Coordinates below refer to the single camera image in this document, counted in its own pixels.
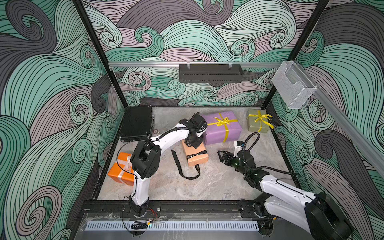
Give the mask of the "black case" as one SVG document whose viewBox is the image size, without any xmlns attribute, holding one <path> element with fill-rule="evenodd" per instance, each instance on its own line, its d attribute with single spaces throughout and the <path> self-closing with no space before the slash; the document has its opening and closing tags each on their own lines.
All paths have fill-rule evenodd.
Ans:
<svg viewBox="0 0 384 240">
<path fill-rule="evenodd" d="M 145 140 L 152 136 L 152 106 L 127 107 L 125 109 L 119 139 L 122 142 Z"/>
</svg>

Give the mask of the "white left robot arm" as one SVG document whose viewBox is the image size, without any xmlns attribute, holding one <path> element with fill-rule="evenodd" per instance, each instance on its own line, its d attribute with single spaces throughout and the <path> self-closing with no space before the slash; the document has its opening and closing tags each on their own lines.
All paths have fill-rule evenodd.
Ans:
<svg viewBox="0 0 384 240">
<path fill-rule="evenodd" d="M 129 196 L 130 209 L 136 217 L 146 214 L 151 177 L 159 168 L 162 152 L 182 140 L 196 149 L 203 142 L 207 127 L 206 120 L 196 113 L 191 119 L 180 120 L 172 129 L 157 137 L 138 141 L 131 156 L 135 179 L 133 192 Z"/>
</svg>

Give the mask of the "aluminium rail back wall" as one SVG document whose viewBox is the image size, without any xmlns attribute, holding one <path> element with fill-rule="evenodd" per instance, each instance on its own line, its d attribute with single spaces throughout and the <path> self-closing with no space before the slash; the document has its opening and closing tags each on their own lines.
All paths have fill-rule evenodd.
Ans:
<svg viewBox="0 0 384 240">
<path fill-rule="evenodd" d="M 244 68 L 278 68 L 281 63 L 265 63 L 265 62 L 108 62 L 110 68 L 177 68 L 180 65 L 225 65 L 231 68 L 233 65 L 241 65 Z"/>
</svg>

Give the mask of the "black frame post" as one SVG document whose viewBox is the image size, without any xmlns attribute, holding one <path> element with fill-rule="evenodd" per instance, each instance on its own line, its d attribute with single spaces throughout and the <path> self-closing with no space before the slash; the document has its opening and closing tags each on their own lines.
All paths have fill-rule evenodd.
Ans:
<svg viewBox="0 0 384 240">
<path fill-rule="evenodd" d="M 286 61 L 297 62 L 297 60 L 299 59 L 299 53 L 301 52 L 302 48 L 310 44 L 312 32 L 328 3 L 328 1 L 318 1 L 311 16 L 298 26 L 298 29 L 301 29 L 302 33 L 300 34 L 300 37 L 296 42 L 294 48 L 290 51 L 290 55 L 288 56 Z M 286 114 L 289 116 L 297 114 L 299 110 L 288 109 L 287 105 L 285 104 L 279 92 L 274 86 L 272 87 L 267 98 L 265 99 L 262 109 L 266 110 L 268 113 L 271 113 L 272 110 L 274 110 L 277 114 Z"/>
<path fill-rule="evenodd" d="M 73 0 L 73 4 L 80 16 L 80 19 L 91 39 L 91 42 L 92 44 L 94 45 L 95 49 L 96 49 L 96 52 L 102 62 L 102 65 L 104 67 L 104 69 L 106 70 L 106 73 L 112 83 L 112 86 L 114 87 L 116 93 L 117 93 L 117 96 L 119 98 L 119 100 L 121 101 L 122 105 L 123 105 L 123 108 L 127 108 L 128 107 L 128 104 L 127 104 L 127 101 L 125 99 L 125 96 L 120 88 L 120 85 L 119 85 L 119 82 L 117 80 L 117 77 L 114 73 L 113 70 L 110 69 L 110 66 L 109 66 L 109 61 L 107 59 L 107 56 L 102 48 L 102 45 L 97 37 L 97 34 L 96 34 L 96 31 L 95 29 L 93 28 L 93 25 L 91 23 L 91 20 L 86 12 L 86 9 L 83 5 L 83 2 L 80 1 L 80 0 Z"/>
</svg>

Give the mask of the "black perforated wall tray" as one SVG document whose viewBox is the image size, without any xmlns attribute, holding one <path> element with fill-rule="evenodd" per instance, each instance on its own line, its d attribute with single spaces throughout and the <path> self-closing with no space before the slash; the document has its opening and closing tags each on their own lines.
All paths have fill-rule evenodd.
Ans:
<svg viewBox="0 0 384 240">
<path fill-rule="evenodd" d="M 231 68 L 225 65 L 187 65 L 179 66 L 179 80 L 181 83 L 208 83 L 214 87 L 224 83 L 240 83 L 244 77 L 241 65 Z"/>
</svg>

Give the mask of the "aluminium rail right wall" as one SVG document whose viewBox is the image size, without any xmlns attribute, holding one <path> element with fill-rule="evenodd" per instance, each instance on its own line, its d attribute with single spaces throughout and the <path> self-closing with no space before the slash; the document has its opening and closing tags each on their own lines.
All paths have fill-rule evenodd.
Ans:
<svg viewBox="0 0 384 240">
<path fill-rule="evenodd" d="M 368 160 L 368 162 L 376 169 L 376 171 L 384 175 L 384 155 L 381 153 L 371 141 L 355 126 L 355 124 L 347 116 L 346 100 L 343 97 L 336 81 L 330 74 L 315 67 L 306 71 L 302 65 L 294 62 L 300 70 L 301 78 L 307 78 L 315 87 L 315 98 L 317 98 L 328 113 L 338 123 L 343 132 L 352 140 L 355 147 Z"/>
</svg>

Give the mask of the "orange gift box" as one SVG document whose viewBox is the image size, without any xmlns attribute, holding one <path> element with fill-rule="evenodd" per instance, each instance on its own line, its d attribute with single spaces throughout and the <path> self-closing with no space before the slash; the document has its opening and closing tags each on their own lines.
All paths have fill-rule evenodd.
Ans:
<svg viewBox="0 0 384 240">
<path fill-rule="evenodd" d="M 133 186 L 135 176 L 132 169 L 131 154 L 119 153 L 117 161 L 108 172 L 108 176 L 117 183 Z"/>
</svg>

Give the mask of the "black frame post left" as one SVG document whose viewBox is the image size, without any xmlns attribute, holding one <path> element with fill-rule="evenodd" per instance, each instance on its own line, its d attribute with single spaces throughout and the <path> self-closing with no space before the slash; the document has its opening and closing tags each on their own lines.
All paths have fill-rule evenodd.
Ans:
<svg viewBox="0 0 384 240">
<path fill-rule="evenodd" d="M 91 23 L 91 20 L 86 12 L 86 9 L 83 5 L 83 2 L 80 1 L 80 0 L 73 0 L 73 4 L 80 16 L 80 19 L 91 39 L 91 42 L 92 44 L 94 45 L 95 49 L 96 49 L 96 52 L 102 62 L 102 65 L 104 67 L 104 69 L 106 70 L 106 73 L 112 83 L 112 86 L 114 87 L 116 93 L 117 93 L 117 96 L 119 98 L 119 100 L 121 101 L 122 105 L 123 105 L 123 108 L 127 108 L 128 107 L 128 104 L 127 104 L 127 101 L 125 99 L 125 96 L 120 88 L 120 85 L 119 85 L 119 82 L 117 80 L 117 77 L 114 73 L 113 70 L 110 69 L 110 66 L 109 66 L 109 61 L 107 59 L 107 56 L 102 48 L 102 45 L 97 37 L 97 34 L 96 34 L 96 31 L 95 29 L 93 28 L 93 25 Z"/>
</svg>

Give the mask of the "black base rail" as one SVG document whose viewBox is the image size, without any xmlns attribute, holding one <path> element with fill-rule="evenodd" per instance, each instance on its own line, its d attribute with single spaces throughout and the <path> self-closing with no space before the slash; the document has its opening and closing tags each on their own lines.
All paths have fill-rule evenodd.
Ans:
<svg viewBox="0 0 384 240">
<path fill-rule="evenodd" d="M 124 218 L 134 218 L 133 207 L 128 200 L 121 201 L 85 201 L 81 213 L 110 214 L 116 213 Z M 144 217 L 157 218 L 175 214 L 240 214 L 241 218 L 259 220 L 256 215 L 256 204 L 254 201 L 169 201 L 150 200 L 148 210 Z"/>
</svg>

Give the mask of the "peach gift box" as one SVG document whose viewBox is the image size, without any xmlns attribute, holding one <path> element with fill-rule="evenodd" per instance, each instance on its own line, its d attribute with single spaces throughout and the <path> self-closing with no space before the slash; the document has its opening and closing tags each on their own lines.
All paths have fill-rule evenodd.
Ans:
<svg viewBox="0 0 384 240">
<path fill-rule="evenodd" d="M 199 164 L 204 164 L 209 160 L 209 155 L 204 143 L 201 143 L 196 149 L 193 146 L 188 147 L 185 141 L 182 141 L 182 146 L 186 154 L 189 167 L 194 167 Z"/>
</svg>

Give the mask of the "aluminium rail wall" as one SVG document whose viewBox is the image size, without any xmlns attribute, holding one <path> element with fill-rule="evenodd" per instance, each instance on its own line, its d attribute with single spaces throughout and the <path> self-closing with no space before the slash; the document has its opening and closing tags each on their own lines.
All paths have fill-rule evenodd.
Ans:
<svg viewBox="0 0 384 240">
<path fill-rule="evenodd" d="M 225 65 L 231 68 L 233 65 L 241 65 L 244 68 L 278 68 L 281 63 L 265 63 L 265 62 L 108 62 L 110 68 L 177 68 L 180 65 Z"/>
<path fill-rule="evenodd" d="M 307 78 L 315 87 L 315 98 L 317 98 L 328 113 L 338 123 L 343 132 L 352 140 L 355 147 L 368 160 L 368 162 L 376 169 L 376 171 L 384 175 L 384 155 L 381 153 L 371 141 L 355 126 L 355 124 L 347 116 L 346 100 L 343 97 L 336 81 L 330 74 L 315 67 L 306 71 L 302 65 L 294 62 L 300 70 L 301 78 Z"/>
</svg>

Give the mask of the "clear acrylic wall holder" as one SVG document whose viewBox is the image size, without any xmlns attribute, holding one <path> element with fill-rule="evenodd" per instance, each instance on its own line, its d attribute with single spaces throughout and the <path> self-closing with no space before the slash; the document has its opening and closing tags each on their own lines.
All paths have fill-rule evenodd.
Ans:
<svg viewBox="0 0 384 240">
<path fill-rule="evenodd" d="M 272 78 L 274 87 L 288 109 L 300 109 L 317 90 L 302 65 L 295 61 L 284 61 Z"/>
</svg>

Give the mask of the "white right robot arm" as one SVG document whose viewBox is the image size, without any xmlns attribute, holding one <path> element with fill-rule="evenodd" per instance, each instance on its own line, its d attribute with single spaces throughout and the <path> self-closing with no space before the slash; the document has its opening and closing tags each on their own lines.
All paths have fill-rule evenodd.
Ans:
<svg viewBox="0 0 384 240">
<path fill-rule="evenodd" d="M 346 240 L 354 227 L 326 193 L 298 189 L 257 168 L 248 151 L 218 151 L 220 162 L 233 167 L 253 188 L 261 191 L 254 202 L 259 217 L 276 216 L 302 228 L 315 240 Z"/>
</svg>

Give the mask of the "black frame post right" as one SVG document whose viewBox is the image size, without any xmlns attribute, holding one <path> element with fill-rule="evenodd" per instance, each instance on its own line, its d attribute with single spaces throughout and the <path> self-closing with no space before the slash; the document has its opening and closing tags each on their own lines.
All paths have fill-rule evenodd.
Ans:
<svg viewBox="0 0 384 240">
<path fill-rule="evenodd" d="M 302 33 L 300 34 L 300 37 L 296 42 L 294 48 L 290 51 L 290 55 L 288 56 L 286 61 L 297 62 L 297 60 L 299 59 L 299 53 L 301 52 L 302 48 L 310 44 L 312 32 L 328 3 L 328 1 L 318 1 L 311 16 L 298 26 L 298 29 L 301 29 Z M 266 110 L 268 113 L 271 113 L 272 110 L 274 110 L 277 114 L 286 114 L 289 116 L 297 114 L 299 110 L 288 109 L 287 105 L 285 104 L 279 92 L 274 86 L 272 87 L 267 98 L 265 99 L 262 109 Z"/>
</svg>

